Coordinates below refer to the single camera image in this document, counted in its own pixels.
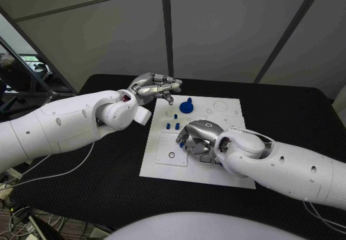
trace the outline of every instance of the hole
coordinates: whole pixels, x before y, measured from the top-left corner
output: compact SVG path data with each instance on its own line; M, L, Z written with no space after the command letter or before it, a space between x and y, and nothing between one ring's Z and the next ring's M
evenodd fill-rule
M62 120L59 118L54 119L56 124L60 126L62 125Z
M309 172L311 172L311 174L315 174L315 172L317 172L315 166L311 166Z
M82 113L83 117L86 118L86 117L87 117L87 115L86 115L86 111L82 110L80 113Z

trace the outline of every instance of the robotic hand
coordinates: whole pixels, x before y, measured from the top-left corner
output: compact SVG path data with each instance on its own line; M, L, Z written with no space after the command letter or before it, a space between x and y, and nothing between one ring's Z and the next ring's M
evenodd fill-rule
M178 79L148 72L126 89L57 100L0 123L0 173L30 159L79 149L125 129L132 120L145 125L151 113L141 105L154 98L173 105L170 90L180 92L181 84Z
M181 148L203 156L213 147L216 160L239 178L250 177L263 187L297 200L346 210L346 164L298 146L262 142L256 132L223 130L206 120L190 122L175 138Z

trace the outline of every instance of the white board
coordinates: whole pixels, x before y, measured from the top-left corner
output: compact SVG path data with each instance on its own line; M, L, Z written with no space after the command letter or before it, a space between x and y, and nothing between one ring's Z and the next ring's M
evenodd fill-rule
M157 99L152 121L145 143L139 176L157 179L211 184L246 189L256 189L255 181L237 178L227 173L213 152L197 157L180 148L177 135L184 125L194 120L209 120L223 129L232 126L245 128L240 101L230 98L173 95L174 103L168 105L164 99ZM191 98L193 111L181 113L178 106Z

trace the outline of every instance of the metal frame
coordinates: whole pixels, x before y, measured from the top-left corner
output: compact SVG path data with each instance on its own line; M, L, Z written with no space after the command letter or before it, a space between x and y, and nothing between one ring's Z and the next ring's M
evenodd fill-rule
M34 70L30 68L30 66L27 65L25 61L23 60L23 58L20 57L20 55L17 54L17 52L13 50L11 46L8 45L8 43L5 42L5 40L2 39L2 37L0 36L0 45L4 48L4 50L8 52L8 54L11 55L11 57L20 62L24 70L27 71L27 73L31 76L31 84L30 84L30 90L28 90L28 95L34 96L36 95L36 83L38 83L38 85L43 87L43 89L46 90L46 101L43 103L43 105L46 103L49 103L50 101L53 101L56 99L57 96L75 96L72 93L59 93L56 91L53 91L50 89L50 87L47 86L47 84L44 83L46 78L49 77L49 75L51 74L49 67L46 66L46 74L43 76L43 78L40 78L40 76L37 75L37 73L34 72Z

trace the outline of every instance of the silver metal part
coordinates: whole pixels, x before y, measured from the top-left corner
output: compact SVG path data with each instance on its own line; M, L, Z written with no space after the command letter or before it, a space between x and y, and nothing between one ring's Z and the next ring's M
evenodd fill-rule
M173 105L170 90L178 93L181 84L181 80L147 72L132 80L126 90L135 95L139 106L149 103L154 98L165 99L168 105Z
M191 154L203 156L209 153L210 147L214 146L214 141L222 132L223 129L216 123L207 120L197 120L184 126L177 135L175 142L186 144L190 136L194 141L194 146L183 146L181 148L191 152Z

